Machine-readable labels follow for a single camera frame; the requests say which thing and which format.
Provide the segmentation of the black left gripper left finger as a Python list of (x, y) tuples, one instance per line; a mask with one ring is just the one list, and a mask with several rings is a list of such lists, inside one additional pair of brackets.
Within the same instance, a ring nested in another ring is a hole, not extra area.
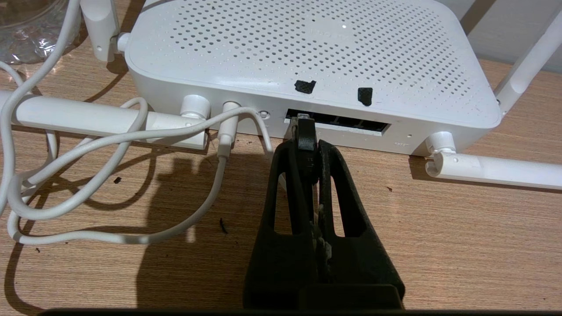
[[(311, 228), (312, 193), (301, 181), (292, 140), (277, 147), (271, 164), (266, 200), (245, 274), (245, 308), (297, 308), (299, 293), (318, 280)], [(275, 232), (279, 176), (286, 176), (292, 233)]]

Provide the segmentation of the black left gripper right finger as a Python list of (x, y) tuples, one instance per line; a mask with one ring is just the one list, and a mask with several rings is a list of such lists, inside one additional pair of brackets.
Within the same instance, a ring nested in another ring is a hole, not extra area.
[(321, 280), (332, 306), (402, 308), (405, 285), (373, 228), (342, 154), (321, 140), (319, 159)]

